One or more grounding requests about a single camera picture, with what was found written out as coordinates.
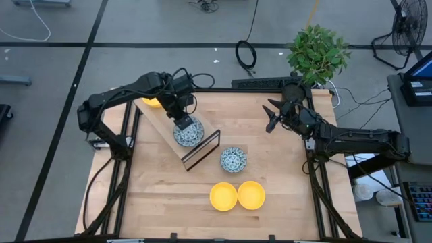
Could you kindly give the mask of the black backlit keyboard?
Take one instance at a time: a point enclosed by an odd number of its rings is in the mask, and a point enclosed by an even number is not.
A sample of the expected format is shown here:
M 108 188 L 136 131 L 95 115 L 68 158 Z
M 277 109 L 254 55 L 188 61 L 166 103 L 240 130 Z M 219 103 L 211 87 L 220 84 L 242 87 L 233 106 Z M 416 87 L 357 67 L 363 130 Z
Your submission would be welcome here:
M 403 182 L 417 222 L 432 223 L 432 182 Z

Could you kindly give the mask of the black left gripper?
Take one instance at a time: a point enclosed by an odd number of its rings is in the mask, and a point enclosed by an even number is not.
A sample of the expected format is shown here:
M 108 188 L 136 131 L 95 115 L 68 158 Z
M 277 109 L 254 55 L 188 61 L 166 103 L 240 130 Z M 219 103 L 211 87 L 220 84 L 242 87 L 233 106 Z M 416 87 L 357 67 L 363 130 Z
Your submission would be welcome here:
M 193 124 L 192 118 L 186 112 L 186 107 L 190 105 L 188 101 L 190 91 L 176 93 L 174 91 L 163 92 L 163 108 L 168 118 L 175 119 L 175 125 L 184 130 Z

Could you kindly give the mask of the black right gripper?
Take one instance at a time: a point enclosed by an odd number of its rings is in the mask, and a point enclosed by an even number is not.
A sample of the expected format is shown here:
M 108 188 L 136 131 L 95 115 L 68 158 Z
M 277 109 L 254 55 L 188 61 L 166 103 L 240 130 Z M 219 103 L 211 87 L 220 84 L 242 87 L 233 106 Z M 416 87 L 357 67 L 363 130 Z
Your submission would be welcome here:
M 268 99 L 268 101 L 277 109 L 279 115 L 263 105 L 263 109 L 270 121 L 279 121 L 289 130 L 297 133 L 297 135 L 309 135 L 309 127 L 306 123 L 309 117 L 308 109 L 298 103 L 288 101 L 276 101 Z

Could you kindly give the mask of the black plant pot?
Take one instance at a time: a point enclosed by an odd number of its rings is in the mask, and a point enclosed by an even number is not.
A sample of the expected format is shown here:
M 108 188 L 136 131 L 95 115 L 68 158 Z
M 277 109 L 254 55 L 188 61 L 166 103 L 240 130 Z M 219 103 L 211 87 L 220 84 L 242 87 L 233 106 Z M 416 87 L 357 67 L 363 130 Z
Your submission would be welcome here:
M 284 83 L 281 87 L 281 100 L 301 103 L 306 97 L 306 89 L 296 82 Z

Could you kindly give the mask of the grey desk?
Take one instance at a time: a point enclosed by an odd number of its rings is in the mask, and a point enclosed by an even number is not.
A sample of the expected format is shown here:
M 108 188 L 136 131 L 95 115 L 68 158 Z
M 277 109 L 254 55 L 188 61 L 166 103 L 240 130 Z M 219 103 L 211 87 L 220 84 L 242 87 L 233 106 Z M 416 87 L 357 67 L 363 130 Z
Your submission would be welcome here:
M 410 107 L 400 87 L 399 75 L 387 77 L 401 133 L 409 138 L 410 162 L 432 166 L 432 107 Z

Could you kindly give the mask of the black perforated bar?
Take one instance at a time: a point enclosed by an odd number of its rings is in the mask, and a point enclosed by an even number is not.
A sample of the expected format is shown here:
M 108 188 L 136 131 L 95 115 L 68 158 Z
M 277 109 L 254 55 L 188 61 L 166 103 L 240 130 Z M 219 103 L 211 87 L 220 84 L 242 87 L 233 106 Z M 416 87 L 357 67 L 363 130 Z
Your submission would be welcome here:
M 302 77 L 275 77 L 275 78 L 250 78 L 232 80 L 232 88 L 262 88 L 262 89 L 278 89 L 286 84 L 298 83 L 302 81 Z

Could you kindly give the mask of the white paper sheets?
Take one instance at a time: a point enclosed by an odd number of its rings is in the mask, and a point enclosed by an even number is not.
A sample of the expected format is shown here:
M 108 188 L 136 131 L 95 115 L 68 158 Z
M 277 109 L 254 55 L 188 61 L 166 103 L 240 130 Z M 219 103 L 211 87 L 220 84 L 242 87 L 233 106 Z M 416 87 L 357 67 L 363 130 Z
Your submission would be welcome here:
M 355 154 L 355 156 L 353 156 L 353 155 L 346 155 L 345 156 L 345 161 L 346 161 L 346 165 L 348 167 L 352 167 L 352 166 L 356 165 L 355 161 L 357 161 L 358 163 L 362 163 L 363 161 L 366 161 L 367 159 L 371 159 L 374 156 L 375 155 L 372 154 L 372 153 Z M 371 173 L 371 176 L 374 179 L 370 178 L 367 175 L 363 175 L 363 176 L 360 176 L 359 178 L 352 179 L 352 183 L 354 185 L 357 185 L 357 184 L 366 184 L 367 186 L 369 186 L 369 188 L 373 192 L 378 192 L 380 190 L 384 190 L 385 187 L 389 187 L 390 188 L 391 185 L 392 185 L 383 170 L 373 172 L 373 173 Z

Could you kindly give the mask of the teal floral patterned bowl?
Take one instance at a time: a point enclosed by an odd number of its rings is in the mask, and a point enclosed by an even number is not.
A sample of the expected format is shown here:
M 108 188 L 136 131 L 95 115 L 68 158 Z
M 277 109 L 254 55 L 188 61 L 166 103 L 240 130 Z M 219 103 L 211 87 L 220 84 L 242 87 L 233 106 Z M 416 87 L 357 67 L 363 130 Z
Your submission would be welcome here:
M 180 146 L 196 146 L 204 137 L 205 129 L 200 120 L 194 116 L 190 116 L 190 119 L 192 123 L 183 130 L 174 126 L 173 137 Z
M 229 173 L 239 173 L 247 165 L 247 154 L 238 147 L 229 147 L 221 153 L 220 164 Z

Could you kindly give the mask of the grey cart base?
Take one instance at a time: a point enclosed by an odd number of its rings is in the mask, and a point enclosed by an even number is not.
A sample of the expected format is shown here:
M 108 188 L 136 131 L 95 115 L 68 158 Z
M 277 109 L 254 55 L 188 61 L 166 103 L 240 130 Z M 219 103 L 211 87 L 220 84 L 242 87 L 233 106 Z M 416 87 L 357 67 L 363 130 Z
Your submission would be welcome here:
M 22 3 L 28 4 L 48 4 L 48 5 L 64 5 L 71 7 L 71 0 L 10 0 L 14 5 L 21 5 Z

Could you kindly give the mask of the green leafy plant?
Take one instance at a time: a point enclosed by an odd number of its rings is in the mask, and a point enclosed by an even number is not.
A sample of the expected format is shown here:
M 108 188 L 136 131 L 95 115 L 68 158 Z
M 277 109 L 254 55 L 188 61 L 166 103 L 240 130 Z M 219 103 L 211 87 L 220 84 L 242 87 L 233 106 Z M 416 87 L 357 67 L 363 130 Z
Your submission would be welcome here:
M 352 54 L 348 46 L 336 32 L 317 24 L 298 32 L 294 42 L 288 45 L 290 54 L 286 59 L 301 74 L 303 83 L 326 84 L 347 68 Z

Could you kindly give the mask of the wooden shelf black metal frame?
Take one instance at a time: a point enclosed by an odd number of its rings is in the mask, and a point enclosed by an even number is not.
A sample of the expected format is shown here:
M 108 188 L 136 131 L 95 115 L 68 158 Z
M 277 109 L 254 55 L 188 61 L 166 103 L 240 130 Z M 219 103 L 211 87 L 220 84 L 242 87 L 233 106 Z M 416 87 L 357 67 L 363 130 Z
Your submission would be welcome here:
M 199 109 L 192 114 L 192 117 L 201 122 L 204 128 L 203 138 L 196 146 L 185 147 L 176 142 L 173 135 L 175 124 L 172 119 L 166 116 L 163 108 L 152 108 L 146 105 L 141 98 L 134 100 L 134 104 L 162 136 L 165 143 L 169 145 L 170 150 L 182 162 L 186 171 L 196 167 L 220 146 L 221 131 L 215 129 L 200 113 Z

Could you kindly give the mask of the black computer monitor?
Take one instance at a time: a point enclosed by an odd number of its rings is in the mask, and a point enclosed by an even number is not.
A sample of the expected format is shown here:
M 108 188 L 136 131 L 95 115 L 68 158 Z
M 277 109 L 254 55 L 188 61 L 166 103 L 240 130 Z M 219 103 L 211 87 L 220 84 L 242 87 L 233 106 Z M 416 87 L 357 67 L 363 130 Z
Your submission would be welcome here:
M 413 65 L 405 74 L 408 80 L 429 80 L 432 81 L 432 51 Z

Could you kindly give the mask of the white plastic cup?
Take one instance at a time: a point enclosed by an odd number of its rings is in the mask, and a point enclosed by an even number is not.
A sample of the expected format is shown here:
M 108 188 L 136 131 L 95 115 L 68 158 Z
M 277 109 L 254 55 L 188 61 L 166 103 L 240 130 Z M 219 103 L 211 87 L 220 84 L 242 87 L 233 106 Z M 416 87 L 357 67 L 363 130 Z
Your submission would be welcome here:
M 403 199 L 400 196 L 388 189 L 378 191 L 375 198 L 380 205 L 385 207 L 393 207 L 403 203 Z
M 357 184 L 352 187 L 354 202 L 359 203 L 373 198 L 373 190 L 367 184 Z

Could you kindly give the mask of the grey metal foot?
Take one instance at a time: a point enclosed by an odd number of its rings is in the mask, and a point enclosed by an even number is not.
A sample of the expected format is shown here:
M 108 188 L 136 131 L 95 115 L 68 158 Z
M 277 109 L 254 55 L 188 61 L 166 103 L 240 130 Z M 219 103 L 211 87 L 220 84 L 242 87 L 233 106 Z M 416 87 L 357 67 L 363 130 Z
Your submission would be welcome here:
M 31 86 L 32 81 L 29 76 L 0 75 L 0 84 L 16 84 L 16 85 Z

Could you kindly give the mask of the black floor fan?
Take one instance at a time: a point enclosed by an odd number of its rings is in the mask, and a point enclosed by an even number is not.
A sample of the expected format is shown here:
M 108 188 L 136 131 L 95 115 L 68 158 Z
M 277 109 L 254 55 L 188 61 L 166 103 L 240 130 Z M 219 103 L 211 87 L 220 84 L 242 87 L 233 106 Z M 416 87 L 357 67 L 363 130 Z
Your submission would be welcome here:
M 410 56 L 416 53 L 422 44 L 427 29 L 428 9 L 426 0 L 400 0 L 400 2 L 390 0 L 390 2 L 395 11 L 391 32 L 374 38 L 371 46 L 376 60 L 395 70 L 401 70 L 406 67 Z M 376 42 L 382 40 L 381 43 L 384 43 L 389 37 L 391 37 L 393 50 L 406 58 L 402 67 L 380 58 L 377 54 Z

